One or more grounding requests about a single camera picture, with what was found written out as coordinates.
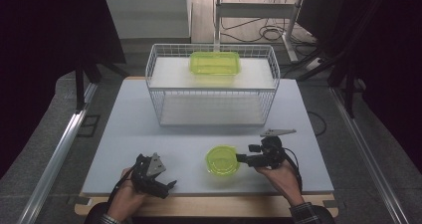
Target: metal grid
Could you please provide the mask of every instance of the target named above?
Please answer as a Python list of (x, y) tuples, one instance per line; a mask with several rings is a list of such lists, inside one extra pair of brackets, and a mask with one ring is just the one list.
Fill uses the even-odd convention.
[[(158, 118), (158, 121), (162, 125), (184, 125), (184, 124), (232, 124), (232, 125), (264, 125), (268, 113), (270, 111), (274, 96), (276, 94), (277, 88), (279, 86), (280, 80), (280, 70), (277, 63), (274, 50), (271, 46), (268, 45), (219, 45), (218, 49), (220, 52), (236, 52), (239, 54), (241, 59), (245, 58), (259, 58), (266, 59), (273, 78), (274, 88), (271, 90), (268, 89), (246, 89), (246, 90), (236, 90), (236, 89), (224, 89), (224, 88), (189, 88), (189, 89), (177, 89), (171, 88), (168, 89), (155, 89), (150, 86), (151, 79), (153, 76), (155, 64), (157, 58), (160, 57), (180, 57), (188, 58), (193, 52), (213, 52), (215, 51), (215, 45), (212, 44), (156, 44), (153, 45), (151, 53), (149, 56), (148, 64), (146, 66), (146, 84), (155, 108), (155, 112)], [(253, 98), (256, 100), (256, 106), (245, 104), (245, 99), (242, 98)], [(239, 115), (245, 115), (254, 111), (253, 119), (254, 120), (240, 120), (232, 117), (233, 121), (222, 120), (221, 123), (214, 121), (213, 123), (208, 123), (210, 119), (215, 119), (216, 115), (210, 114), (209, 116), (203, 115), (203, 111), (198, 109), (189, 110), (189, 114), (186, 114), (185, 111), (181, 111), (184, 106), (178, 106), (176, 104), (170, 104), (170, 101), (186, 102), (186, 105), (189, 105), (189, 102), (197, 101), (212, 101), (207, 102), (206, 110), (210, 112), (221, 112), (221, 113), (238, 113)], [(197, 123), (191, 123), (191, 121), (183, 122), (174, 120), (171, 122), (164, 123), (164, 119), (168, 120), (170, 116), (178, 119), (184, 119), (183, 116), (177, 117), (174, 113), (185, 113), (185, 115), (193, 116), (198, 118)]]

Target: table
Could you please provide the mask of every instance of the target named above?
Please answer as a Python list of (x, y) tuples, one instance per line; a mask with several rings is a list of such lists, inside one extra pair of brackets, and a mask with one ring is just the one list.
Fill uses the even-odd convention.
[[(247, 145), (259, 143), (259, 133), (268, 128), (297, 130), (297, 133), (281, 136), (281, 140), (300, 161), (305, 199), (319, 205), (333, 201), (333, 187), (295, 81), (281, 80), (264, 127), (186, 128), (159, 126), (145, 81), (126, 79), (82, 190), (82, 196), (93, 197), (92, 202), (78, 204), (76, 212), (86, 214), (95, 203), (105, 201), (121, 171), (132, 166), (140, 152), (144, 155), (158, 152), (167, 171), (157, 180), (167, 183), (177, 179), (178, 182), (165, 201), (148, 198), (149, 204), (139, 215), (289, 216), (285, 198), (278, 196), (270, 183), (246, 164), (232, 177), (216, 177), (206, 170), (204, 156), (207, 150), (226, 141), (236, 146), (239, 153), (248, 153)], [(206, 207), (208, 211), (186, 208), (188, 203)], [(333, 207), (330, 211), (336, 215), (337, 209)]]

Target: floor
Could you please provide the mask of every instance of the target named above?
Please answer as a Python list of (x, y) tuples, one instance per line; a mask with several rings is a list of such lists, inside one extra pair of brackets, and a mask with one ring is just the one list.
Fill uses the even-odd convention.
[[(303, 38), (308, 34), (298, 28)], [(131, 76), (143, 76), (151, 44), (122, 43), (127, 64), (117, 64)], [(292, 65), (283, 46), (274, 46), (277, 59), (288, 78), (307, 70), (307, 66), (291, 70)], [(122, 77), (99, 65), (103, 75), (98, 83), (93, 102), (87, 113), (87, 122), (79, 130), (59, 175), (38, 215), (36, 223), (83, 223), (85, 217), (74, 212), (74, 205), (96, 153), (109, 113), (118, 93)], [(340, 114), (326, 76), (318, 74), (299, 87), (317, 141), (334, 186), (339, 215), (336, 223), (394, 223), (374, 180), (364, 163), (345, 120)], [(0, 223), (16, 223), (27, 204), (44, 168), (54, 153), (67, 124), (75, 112), (75, 76), (67, 74), (57, 81), (56, 95), (9, 171), (0, 180)], [(386, 180), (402, 205), (409, 223), (422, 223), (422, 176), (379, 119), (366, 106), (361, 94), (354, 96), (355, 122), (374, 155)], [(206, 219), (210, 223), (275, 223), (285, 220)], [(147, 223), (190, 223), (191, 219), (146, 219)]]

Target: yellow-green plastic container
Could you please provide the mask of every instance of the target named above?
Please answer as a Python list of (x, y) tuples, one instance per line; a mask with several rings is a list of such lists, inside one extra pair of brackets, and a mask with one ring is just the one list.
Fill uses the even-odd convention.
[(236, 159), (236, 147), (218, 145), (208, 151), (205, 160), (208, 171), (218, 176), (229, 176), (239, 169)]
[(195, 75), (229, 75), (240, 73), (240, 58), (235, 52), (194, 52), (189, 70)]

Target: white wire rack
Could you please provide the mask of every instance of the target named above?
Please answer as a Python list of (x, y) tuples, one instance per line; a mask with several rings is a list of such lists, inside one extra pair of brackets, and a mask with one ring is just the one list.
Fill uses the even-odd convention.
[(156, 44), (146, 66), (146, 85), (161, 125), (264, 125), (279, 86), (280, 70), (268, 45), (220, 45), (239, 54), (241, 73), (195, 76), (193, 52), (215, 45)]

